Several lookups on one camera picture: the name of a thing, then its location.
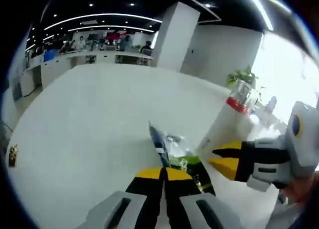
ceiling light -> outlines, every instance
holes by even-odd
[[[71,20],[75,20],[75,19],[79,19],[79,18],[86,18],[86,17],[92,17],[92,16],[108,16],[108,15],[112,15],[112,16],[127,16],[127,17],[136,17],[136,18],[142,18],[142,19],[147,19],[147,20],[151,20],[151,21],[155,21],[158,23],[163,23],[163,21],[158,20],[158,19],[154,19],[154,18],[149,18],[149,17],[144,17],[144,16],[139,16],[139,15],[134,15],[134,14],[126,14],[126,13],[95,13],[95,14],[88,14],[88,15],[83,15],[83,16],[78,16],[78,17],[74,17],[74,18],[69,18],[63,21],[60,21],[58,23],[55,23],[53,25],[50,25],[49,27],[45,28],[44,30],[47,30],[49,28],[52,28],[58,24],[61,23],[65,23]]]
[[[272,26],[272,24],[270,22],[270,19],[268,18],[268,15],[267,15],[264,7],[260,3],[260,1],[259,0],[251,0],[251,1],[256,5],[257,9],[259,10],[260,14],[262,15],[262,17],[263,17],[263,19],[264,19],[264,21],[265,21],[265,23],[267,25],[267,28],[269,30],[274,30],[274,28],[273,28],[273,26]]]
[[[153,30],[150,30],[150,29],[137,28],[137,27],[131,27],[131,26],[122,26],[122,25],[96,25],[96,26],[86,26],[86,27],[81,27],[81,28],[69,29],[68,32],[70,32],[70,31],[75,31],[75,30],[79,30],[79,29],[85,29],[85,28],[102,28],[102,27],[131,28],[131,29],[143,30],[143,31],[147,31],[147,32],[154,33],[154,31],[153,31]]]
[[[217,14],[215,14],[213,11],[211,11],[208,7],[206,7],[202,3],[198,2],[197,0],[191,0],[191,1],[193,1],[195,4],[199,5],[200,7],[202,7],[203,9],[208,11],[209,13],[211,13],[213,16],[215,16],[217,18],[215,21],[221,21],[221,18]]]
[[[283,8],[285,11],[287,11],[288,13],[291,13],[291,9],[289,9],[287,6],[285,6],[283,3],[281,3],[280,1],[278,0],[269,0],[270,2],[276,4],[277,6]]]
[[[43,41],[45,41],[45,40],[47,40],[47,39],[49,39],[49,38],[53,38],[53,37],[54,37],[54,34],[53,34],[53,35],[50,35],[50,36],[47,37],[47,38],[44,38]]]
[[[29,49],[31,49],[31,48],[34,47],[34,46],[35,46],[35,44],[31,45],[29,48],[27,48],[27,49],[25,50],[25,52],[27,52]]]

black ceiling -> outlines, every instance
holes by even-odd
[[[41,43],[47,35],[59,34],[59,36],[61,36],[67,34],[69,29],[83,27],[85,25],[80,25],[80,23],[89,20],[96,20],[97,24],[94,25],[127,25],[157,31],[160,27],[160,23],[127,16],[86,17],[62,23],[48,30],[43,29],[62,20],[98,13],[134,14],[161,20],[165,10],[178,1],[200,11],[199,21],[217,19],[210,12],[191,0],[51,0],[45,8],[42,17],[34,21],[33,27],[35,30],[30,32],[30,40],[27,46],[33,44],[34,40],[36,40],[36,43]],[[222,19],[221,22],[210,22],[209,24],[238,26],[257,31],[267,29],[259,11],[251,0],[197,1],[202,4],[208,3],[212,5],[213,7],[211,7],[210,10]],[[274,27],[275,32],[305,49],[299,35],[293,29],[294,27],[290,24],[290,21],[282,10],[267,0],[260,1],[265,6],[265,9],[271,12],[270,15],[273,17],[271,20],[275,22],[274,24],[276,26]]]

white desk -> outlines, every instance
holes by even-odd
[[[45,89],[56,78],[67,70],[79,64],[85,64],[85,56],[95,55],[96,63],[117,63],[117,56],[130,56],[139,59],[152,60],[152,57],[141,53],[121,51],[77,51],[61,54],[41,65],[42,87]]]
[[[42,63],[43,54],[32,58],[29,62],[30,66],[22,72],[20,85],[23,97],[29,95],[40,84],[40,67]]]
[[[49,85],[21,117],[9,144],[19,146],[17,167],[8,169],[12,184],[40,228],[75,228],[94,205],[125,190],[139,170],[161,165],[148,120],[186,135],[196,147],[228,93],[208,81],[160,68],[76,66]],[[242,224],[264,229],[278,190],[258,192],[206,166],[217,196]]]

plastic bag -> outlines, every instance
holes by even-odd
[[[164,167],[182,170],[193,178],[201,192],[215,195],[209,175],[199,157],[190,151],[185,136],[165,133],[149,122],[149,131]]]

potted plant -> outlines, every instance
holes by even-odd
[[[142,46],[140,46],[139,44],[133,46],[133,48],[138,48],[138,49],[141,49],[141,47],[142,47]]]
[[[258,77],[251,72],[251,67],[248,65],[244,71],[235,70],[234,73],[230,73],[227,76],[226,87],[233,88],[238,79],[245,81],[250,84],[252,88],[255,88],[256,79],[258,79]]]

